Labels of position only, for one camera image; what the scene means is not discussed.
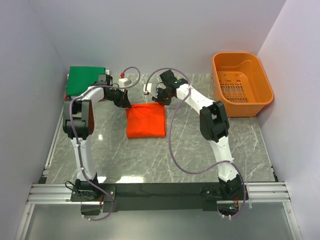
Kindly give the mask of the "orange t shirt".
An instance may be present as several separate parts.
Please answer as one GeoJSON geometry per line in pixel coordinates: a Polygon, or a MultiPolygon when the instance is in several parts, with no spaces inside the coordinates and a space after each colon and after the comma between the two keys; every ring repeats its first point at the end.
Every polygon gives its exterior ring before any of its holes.
{"type": "Polygon", "coordinates": [[[164,138],[167,133],[166,110],[157,102],[136,103],[125,110],[129,139],[164,138]]]}

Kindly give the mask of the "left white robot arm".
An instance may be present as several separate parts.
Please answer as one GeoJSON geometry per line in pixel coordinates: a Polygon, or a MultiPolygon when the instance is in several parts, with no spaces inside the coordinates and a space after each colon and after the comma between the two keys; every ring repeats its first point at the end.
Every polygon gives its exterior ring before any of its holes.
{"type": "Polygon", "coordinates": [[[102,194],[91,153],[91,135],[95,129],[93,108],[102,100],[112,101],[119,108],[131,108],[127,90],[131,83],[124,73],[117,83],[113,83],[110,75],[100,74],[84,93],[63,102],[62,128],[72,143],[77,166],[72,192],[88,201],[94,201],[102,194]]]}

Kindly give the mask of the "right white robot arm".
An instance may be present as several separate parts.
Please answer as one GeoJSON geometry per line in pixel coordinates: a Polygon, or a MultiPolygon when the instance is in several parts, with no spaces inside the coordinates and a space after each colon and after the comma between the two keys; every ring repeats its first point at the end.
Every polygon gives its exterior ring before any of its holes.
{"type": "Polygon", "coordinates": [[[178,79],[174,75],[175,69],[163,68],[160,74],[163,88],[147,81],[144,84],[144,93],[151,94],[152,100],[168,106],[172,98],[188,104],[199,116],[199,129],[202,137],[210,144],[216,162],[200,171],[189,171],[177,162],[173,151],[169,153],[174,164],[189,175],[203,174],[214,167],[218,168],[220,198],[230,200],[242,191],[247,193],[246,185],[240,170],[234,164],[229,146],[229,120],[224,104],[214,101],[194,89],[186,76],[178,79]]]}

